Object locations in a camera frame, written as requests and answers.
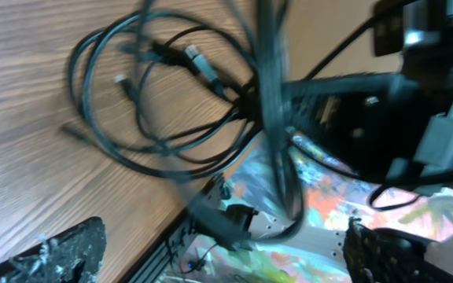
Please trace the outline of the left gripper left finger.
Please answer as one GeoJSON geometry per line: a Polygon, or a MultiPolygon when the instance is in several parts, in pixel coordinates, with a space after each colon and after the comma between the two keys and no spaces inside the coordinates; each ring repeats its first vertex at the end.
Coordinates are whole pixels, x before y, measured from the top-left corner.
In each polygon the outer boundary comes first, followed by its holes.
{"type": "Polygon", "coordinates": [[[0,263],[0,283],[95,283],[105,250],[105,224],[90,217],[0,263]]]}

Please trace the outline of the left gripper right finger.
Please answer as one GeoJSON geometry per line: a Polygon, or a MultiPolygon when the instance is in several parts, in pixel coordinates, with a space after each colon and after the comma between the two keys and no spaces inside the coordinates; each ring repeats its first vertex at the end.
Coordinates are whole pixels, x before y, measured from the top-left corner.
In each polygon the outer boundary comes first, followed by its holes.
{"type": "Polygon", "coordinates": [[[354,283],[453,283],[453,235],[438,242],[351,218],[343,254],[354,283]]]}

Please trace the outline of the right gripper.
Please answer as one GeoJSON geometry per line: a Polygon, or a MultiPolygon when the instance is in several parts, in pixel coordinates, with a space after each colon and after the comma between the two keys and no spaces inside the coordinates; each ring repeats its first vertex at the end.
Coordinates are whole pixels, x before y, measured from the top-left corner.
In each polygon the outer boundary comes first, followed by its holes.
{"type": "Polygon", "coordinates": [[[388,181],[395,158],[412,159],[429,119],[447,112],[453,82],[366,73],[285,84],[288,122],[366,181],[388,181]]]}

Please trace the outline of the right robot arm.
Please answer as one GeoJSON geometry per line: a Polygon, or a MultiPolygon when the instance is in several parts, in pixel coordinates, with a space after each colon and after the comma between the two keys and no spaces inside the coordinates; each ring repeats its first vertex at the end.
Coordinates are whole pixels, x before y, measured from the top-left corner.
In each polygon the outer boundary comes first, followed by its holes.
{"type": "Polygon", "coordinates": [[[453,187],[453,1],[379,1],[343,42],[373,32],[398,72],[284,85],[290,124],[368,182],[431,196],[453,187]]]}

